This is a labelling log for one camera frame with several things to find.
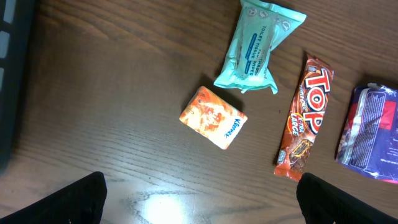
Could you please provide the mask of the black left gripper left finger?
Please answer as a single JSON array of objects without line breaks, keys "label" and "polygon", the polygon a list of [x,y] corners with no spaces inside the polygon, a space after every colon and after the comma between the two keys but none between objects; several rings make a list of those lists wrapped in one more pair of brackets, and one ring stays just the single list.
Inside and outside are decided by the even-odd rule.
[{"label": "black left gripper left finger", "polygon": [[96,171],[26,208],[1,218],[1,223],[99,224],[107,192],[104,174]]}]

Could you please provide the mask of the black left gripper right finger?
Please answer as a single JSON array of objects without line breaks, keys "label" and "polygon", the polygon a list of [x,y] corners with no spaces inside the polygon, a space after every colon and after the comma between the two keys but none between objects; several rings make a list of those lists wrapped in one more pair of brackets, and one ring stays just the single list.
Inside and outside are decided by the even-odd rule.
[{"label": "black left gripper right finger", "polygon": [[397,224],[396,218],[308,172],[299,180],[296,196],[306,223]]}]

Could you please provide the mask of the red purple snack packet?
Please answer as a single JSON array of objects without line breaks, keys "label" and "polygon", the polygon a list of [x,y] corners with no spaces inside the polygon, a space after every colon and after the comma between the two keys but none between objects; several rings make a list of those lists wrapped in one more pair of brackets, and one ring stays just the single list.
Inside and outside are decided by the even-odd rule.
[{"label": "red purple snack packet", "polygon": [[354,89],[336,161],[366,177],[397,183],[397,90]]}]

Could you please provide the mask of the red Top chocolate bar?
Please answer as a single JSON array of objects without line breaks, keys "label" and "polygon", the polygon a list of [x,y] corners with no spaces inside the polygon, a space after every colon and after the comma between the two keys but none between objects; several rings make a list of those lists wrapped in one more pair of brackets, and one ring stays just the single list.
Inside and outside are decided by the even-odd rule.
[{"label": "red Top chocolate bar", "polygon": [[287,122],[274,174],[299,181],[322,125],[334,70],[310,54],[303,66]]}]

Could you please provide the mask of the orange small box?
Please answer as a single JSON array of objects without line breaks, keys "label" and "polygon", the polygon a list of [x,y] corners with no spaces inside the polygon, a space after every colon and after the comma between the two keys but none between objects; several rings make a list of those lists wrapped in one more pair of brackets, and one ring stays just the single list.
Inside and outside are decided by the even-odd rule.
[{"label": "orange small box", "polygon": [[205,86],[199,87],[179,120],[221,149],[227,149],[248,117]]}]

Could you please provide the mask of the teal packet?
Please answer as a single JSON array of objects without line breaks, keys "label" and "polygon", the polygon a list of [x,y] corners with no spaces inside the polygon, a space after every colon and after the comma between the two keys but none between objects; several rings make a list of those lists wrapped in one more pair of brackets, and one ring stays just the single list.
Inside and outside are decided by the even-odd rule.
[{"label": "teal packet", "polygon": [[241,0],[241,13],[214,85],[246,91],[278,87],[268,69],[271,52],[307,18],[306,14],[260,0]]}]

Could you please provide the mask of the grey plastic basket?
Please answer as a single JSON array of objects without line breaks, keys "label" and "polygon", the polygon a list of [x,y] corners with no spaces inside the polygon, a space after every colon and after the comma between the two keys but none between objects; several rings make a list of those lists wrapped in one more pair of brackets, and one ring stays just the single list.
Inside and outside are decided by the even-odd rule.
[{"label": "grey plastic basket", "polygon": [[11,155],[35,0],[1,0],[1,172]]}]

